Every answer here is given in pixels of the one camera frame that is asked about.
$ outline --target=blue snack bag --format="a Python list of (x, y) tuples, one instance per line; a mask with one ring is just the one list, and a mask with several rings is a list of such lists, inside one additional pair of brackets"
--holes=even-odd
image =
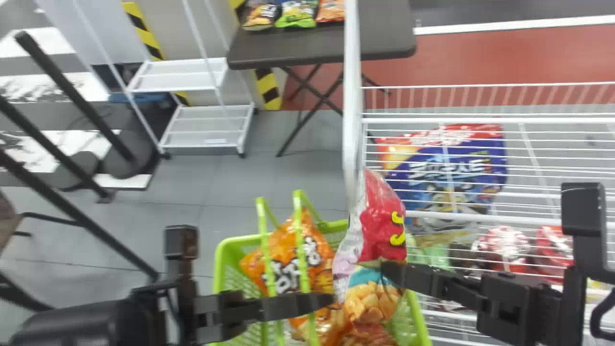
[[(507, 160), (498, 124), (452, 124), (376, 139), (385, 179), (408, 211), (487, 214), (506, 184)], [(478, 223), (407, 217), (419, 247), (469, 244)]]

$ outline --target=dark table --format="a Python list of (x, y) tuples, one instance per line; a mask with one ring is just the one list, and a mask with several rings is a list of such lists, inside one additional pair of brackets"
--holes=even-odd
[[(407, 58), (416, 50), (413, 34), (415, 20), (409, 0), (359, 0), (359, 25), (361, 35), (361, 59), (383, 60)], [(344, 61), (344, 26), (325, 25), (313, 29), (283, 30), (270, 29), (255, 33), (239, 29), (226, 56), (228, 66), (233, 70), (279, 67), (303, 88), (314, 94), (319, 102), (297, 124), (277, 156), (282, 156), (290, 142), (314, 113), (326, 103), (342, 115), (341, 109), (329, 100), (331, 94), (343, 81), (338, 79), (324, 93), (313, 88), (309, 80), (323, 63)], [(290, 66), (314, 65), (306, 78), (299, 77)], [(375, 84), (363, 76), (366, 82)]]

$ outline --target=metal shelf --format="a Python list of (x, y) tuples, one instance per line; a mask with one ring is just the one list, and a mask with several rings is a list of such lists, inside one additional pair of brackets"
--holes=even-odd
[(146, 61), (130, 81), (128, 90), (130, 92), (214, 90), (222, 85), (227, 71), (226, 58)]
[(162, 148), (243, 147), (254, 104), (178, 107), (169, 122)]

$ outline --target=green basket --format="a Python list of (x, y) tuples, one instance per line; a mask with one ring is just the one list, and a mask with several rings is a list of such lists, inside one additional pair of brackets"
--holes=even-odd
[[(307, 207), (311, 212), (312, 217), (319, 231), (327, 239), (331, 248), (335, 251), (339, 246), (339, 242), (346, 234), (348, 220), (339, 220), (334, 222), (323, 221), (312, 204), (308, 201), (305, 193), (302, 190), (296, 190), (293, 193), (293, 208), (295, 228), (300, 229), (301, 210)], [(269, 258), (269, 242), (268, 242), (268, 222), (272, 224), (274, 229), (278, 228), (280, 223), (271, 213), (269, 206), (264, 198), (256, 199), (256, 213), (258, 215), (259, 234), (238, 236), (226, 238), (216, 248), (215, 255), (215, 270), (213, 274), (213, 292), (221, 292), (225, 290), (241, 290), (245, 297), (261, 297), (262, 293), (247, 278), (239, 268), (239, 261), (246, 254), (254, 251), (261, 246), (263, 250), (263, 260), (270, 262)], [(297, 232), (297, 255), (299, 258), (299, 268), (302, 272), (300, 276), (300, 284), (302, 292), (309, 292), (309, 278), (307, 276), (307, 265), (305, 256), (303, 255), (303, 239), (301, 232)], [(273, 273), (271, 266), (265, 266), (266, 275), (271, 283), (268, 287), (268, 296), (276, 294)], [(421, 307), (413, 291), (406, 291), (404, 298), (397, 308), (397, 312), (393, 316), (392, 321), (387, 325), (387, 329), (397, 339), (400, 346), (431, 346), (427, 326), (421, 313)], [(314, 314), (309, 315), (309, 332), (311, 345), (318, 345), (316, 336)], [(240, 336), (226, 342), (217, 343), (218, 345), (284, 345), (284, 331), (281, 321), (267, 323), (253, 323), (248, 327), (248, 330)]]

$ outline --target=yellow and black hazard stripe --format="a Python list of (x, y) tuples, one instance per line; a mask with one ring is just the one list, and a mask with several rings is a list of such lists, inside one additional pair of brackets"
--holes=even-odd
[[(132, 25), (135, 27), (139, 38), (147, 48), (149, 54), (152, 56), (152, 60), (161, 61), (165, 60), (164, 54), (162, 54), (162, 49), (154, 34), (149, 30), (147, 24), (145, 23), (145, 19), (143, 18), (143, 13), (141, 9), (134, 2), (123, 2), (124, 12), (128, 15), (128, 18), (132, 22)], [(178, 91), (174, 92), (177, 96), (177, 99), (184, 105), (190, 106), (190, 102), (188, 100), (188, 95), (186, 92)]]
[[(244, 11), (245, 0), (229, 0), (231, 9), (235, 12), (238, 21)], [(276, 76), (270, 68), (258, 68), (256, 74), (256, 88), (263, 97), (266, 110), (279, 110), (282, 106), (282, 97), (277, 88)]]

